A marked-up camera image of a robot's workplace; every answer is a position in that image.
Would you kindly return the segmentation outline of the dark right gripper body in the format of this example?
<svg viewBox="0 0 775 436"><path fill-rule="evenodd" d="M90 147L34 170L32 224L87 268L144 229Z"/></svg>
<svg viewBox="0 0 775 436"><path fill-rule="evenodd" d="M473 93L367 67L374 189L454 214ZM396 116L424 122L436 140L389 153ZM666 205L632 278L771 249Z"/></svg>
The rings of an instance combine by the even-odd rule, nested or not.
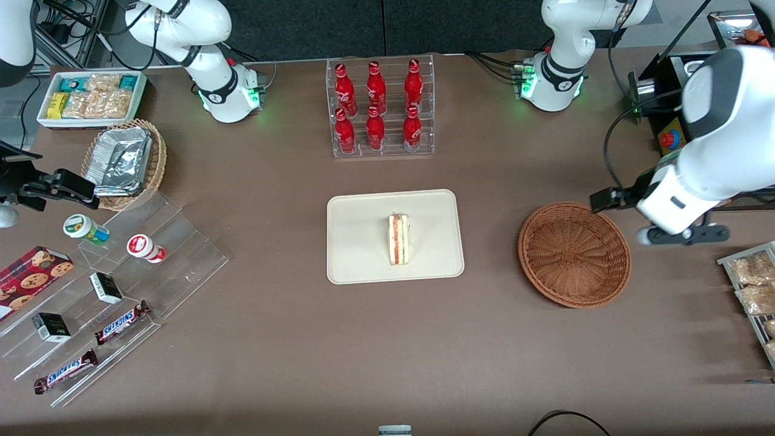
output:
<svg viewBox="0 0 775 436"><path fill-rule="evenodd" d="M1 141L1 201L12 205L26 206L31 210L42 212L46 208L46 200L31 196L28 199L19 199L23 188L30 183L39 182L41 171L36 170L34 160L41 159L42 155L23 151Z"/></svg>

